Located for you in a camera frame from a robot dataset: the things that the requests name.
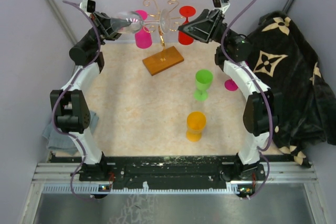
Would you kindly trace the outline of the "red plastic wine glass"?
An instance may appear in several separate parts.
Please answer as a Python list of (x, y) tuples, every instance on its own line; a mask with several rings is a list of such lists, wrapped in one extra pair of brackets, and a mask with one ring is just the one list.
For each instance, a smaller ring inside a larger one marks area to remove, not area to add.
[(185, 25), (189, 23), (189, 18), (196, 14), (196, 9), (193, 6), (182, 6), (179, 10), (180, 14), (185, 18), (183, 23), (183, 28), (178, 29), (178, 41), (182, 45), (190, 45), (193, 43), (194, 38), (192, 38), (185, 29)]

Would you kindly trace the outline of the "clear wine glass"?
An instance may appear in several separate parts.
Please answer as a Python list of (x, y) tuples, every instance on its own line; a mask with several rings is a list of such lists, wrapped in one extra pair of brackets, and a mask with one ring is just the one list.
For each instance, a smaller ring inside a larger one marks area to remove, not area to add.
[(110, 18), (111, 28), (121, 34), (136, 34), (144, 27), (158, 26), (161, 31), (166, 34), (170, 31), (171, 19), (167, 9), (163, 9), (159, 13), (158, 19), (147, 20), (138, 12), (120, 12)]

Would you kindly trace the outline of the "magenta plastic wine glass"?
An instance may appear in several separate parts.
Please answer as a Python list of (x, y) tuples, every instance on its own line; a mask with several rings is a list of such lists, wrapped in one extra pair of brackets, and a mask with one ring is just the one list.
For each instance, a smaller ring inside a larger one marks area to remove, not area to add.
[[(136, 12), (141, 16), (143, 20), (146, 20), (148, 14), (144, 10), (136, 10)], [(143, 28), (135, 34), (136, 46), (140, 49), (147, 49), (152, 45), (152, 37), (149, 30), (143, 26)]]

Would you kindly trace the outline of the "gold wire wine glass rack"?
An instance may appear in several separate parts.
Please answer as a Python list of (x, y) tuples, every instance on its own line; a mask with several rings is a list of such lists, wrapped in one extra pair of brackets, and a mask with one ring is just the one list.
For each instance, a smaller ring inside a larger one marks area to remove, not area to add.
[(184, 61), (183, 56), (175, 48), (175, 46), (167, 47), (164, 40), (164, 36), (166, 34), (177, 31), (178, 26), (181, 24), (179, 20), (184, 18), (183, 16), (171, 16), (172, 11), (180, 5), (179, 1), (168, 0), (167, 3), (172, 6), (171, 9), (159, 8), (156, 0), (143, 1), (144, 6), (149, 7), (153, 4), (156, 9), (156, 13), (148, 14), (150, 19), (144, 21), (144, 31), (150, 34), (157, 31), (160, 38), (160, 44), (162, 46), (161, 51), (142, 60), (143, 64), (152, 76)]

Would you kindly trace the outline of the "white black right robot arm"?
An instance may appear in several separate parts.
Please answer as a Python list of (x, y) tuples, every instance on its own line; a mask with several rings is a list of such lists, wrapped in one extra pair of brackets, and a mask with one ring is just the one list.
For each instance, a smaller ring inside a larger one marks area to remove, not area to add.
[(252, 44), (223, 20), (221, 10), (205, 9), (195, 20), (180, 25), (178, 30), (199, 42), (220, 44), (215, 63), (231, 77), (246, 99), (243, 124), (247, 135), (234, 161), (235, 175), (245, 180), (258, 166), (261, 152), (270, 147), (275, 126), (280, 122), (282, 94), (264, 84), (249, 68), (246, 61)]

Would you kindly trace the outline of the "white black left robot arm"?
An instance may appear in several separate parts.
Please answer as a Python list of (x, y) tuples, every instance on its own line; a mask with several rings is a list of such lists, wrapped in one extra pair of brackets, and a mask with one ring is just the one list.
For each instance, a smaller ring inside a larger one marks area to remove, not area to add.
[(70, 59), (78, 69), (60, 89), (50, 93), (52, 126), (55, 131), (72, 140), (82, 162), (91, 165), (90, 173), (98, 180), (108, 177), (109, 167), (101, 163), (103, 152), (90, 131), (91, 115), (85, 93), (104, 68), (100, 46), (105, 40), (116, 40), (120, 34), (110, 25), (110, 17), (94, 12), (88, 16), (93, 27), (70, 50)]

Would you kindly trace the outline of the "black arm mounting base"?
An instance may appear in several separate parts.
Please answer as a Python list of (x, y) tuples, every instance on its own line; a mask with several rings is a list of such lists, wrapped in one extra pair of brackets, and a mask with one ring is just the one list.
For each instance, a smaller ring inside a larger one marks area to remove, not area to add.
[(257, 183), (264, 184), (269, 166), (260, 162), (252, 170), (238, 172), (236, 156), (103, 157), (97, 165), (63, 168), (73, 183), (100, 182), (101, 193), (207, 193), (227, 192), (248, 198)]

